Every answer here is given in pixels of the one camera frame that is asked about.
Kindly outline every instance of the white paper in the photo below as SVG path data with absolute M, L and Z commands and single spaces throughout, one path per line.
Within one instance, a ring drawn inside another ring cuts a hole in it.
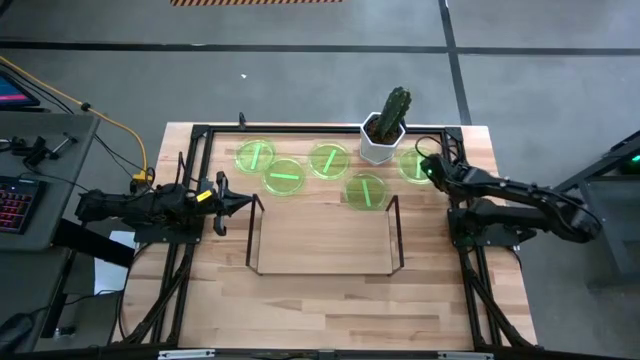
M 135 233 L 130 231 L 112 231 L 109 239 L 135 249 L 134 235 Z M 124 283 L 127 280 L 126 267 L 114 265 L 100 259 L 95 259 L 94 262 L 96 278 L 93 285 L 93 293 L 95 295 L 100 292 L 104 294 L 124 289 Z

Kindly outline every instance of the potted cactus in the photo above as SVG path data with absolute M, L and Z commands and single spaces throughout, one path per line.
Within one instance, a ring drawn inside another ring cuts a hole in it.
M 401 125 L 411 104 L 411 93 L 397 87 L 393 89 L 382 113 L 373 112 L 360 125 L 360 157 L 373 165 L 383 164 L 393 158 L 404 137 Z

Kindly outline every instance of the computer monitor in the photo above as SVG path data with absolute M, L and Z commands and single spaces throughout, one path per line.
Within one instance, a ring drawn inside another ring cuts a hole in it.
M 9 74 L 0 71 L 0 110 L 38 105 L 40 100 L 20 86 Z

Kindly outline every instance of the yellow cable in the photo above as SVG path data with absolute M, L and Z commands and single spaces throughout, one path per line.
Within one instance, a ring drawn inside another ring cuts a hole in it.
M 50 86 L 50 85 L 38 80 L 38 78 L 36 78 L 35 76 L 29 74 L 26 70 L 23 70 L 18 65 L 16 65 L 16 64 L 12 63 L 11 61 L 7 60 L 7 58 L 5 58 L 4 56 L 0 56 L 0 60 L 3 61 L 4 63 L 6 63 L 7 65 L 11 66 L 17 72 L 25 75 L 26 77 L 28 77 L 31 80 L 35 81 L 36 83 L 40 84 L 40 86 L 43 86 L 43 87 L 53 91 L 54 93 L 56 93 L 56 94 L 62 96 L 63 98 L 75 103 L 78 106 L 82 106 L 83 103 L 80 100 L 74 99 L 71 96 L 63 93 L 62 91 L 54 88 L 53 86 Z M 133 135 L 133 137 L 136 138 L 136 140 L 138 141 L 138 144 L 140 145 L 140 151 L 142 152 L 142 168 L 145 169 L 145 171 L 142 171 L 139 174 L 134 175 L 133 178 L 135 180 L 144 182 L 145 181 L 145 172 L 146 172 L 146 169 L 147 169 L 147 152 L 144 149 L 144 144 L 142 143 L 142 139 L 140 139 L 140 136 L 135 131 L 133 131 L 129 127 L 127 127 L 126 125 L 123 125 L 123 124 L 121 124 L 121 123 L 119 123 L 119 122 L 117 122 L 115 120 L 112 120 L 109 117 L 107 117 L 106 115 L 101 114 L 100 112 L 95 111 L 92 108 L 89 108 L 89 111 L 91 113 L 97 115 L 99 118 L 107 121 L 108 123 L 110 123 L 112 125 L 115 125 L 115 126 L 121 128 L 121 129 L 129 132 L 131 135 Z

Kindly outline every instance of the monitor screen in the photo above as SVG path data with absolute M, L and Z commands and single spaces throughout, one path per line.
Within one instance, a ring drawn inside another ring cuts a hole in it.
M 0 107 L 37 106 L 40 102 L 20 85 L 0 73 Z

